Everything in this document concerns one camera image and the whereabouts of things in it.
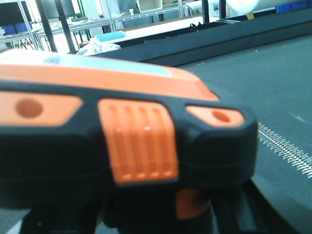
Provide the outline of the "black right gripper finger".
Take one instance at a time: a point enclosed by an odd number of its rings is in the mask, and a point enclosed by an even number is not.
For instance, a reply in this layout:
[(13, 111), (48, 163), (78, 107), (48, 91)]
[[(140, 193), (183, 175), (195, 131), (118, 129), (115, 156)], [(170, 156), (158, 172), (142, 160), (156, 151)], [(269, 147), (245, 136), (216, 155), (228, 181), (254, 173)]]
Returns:
[(299, 234), (292, 220), (291, 198), (252, 180), (210, 191), (219, 234)]

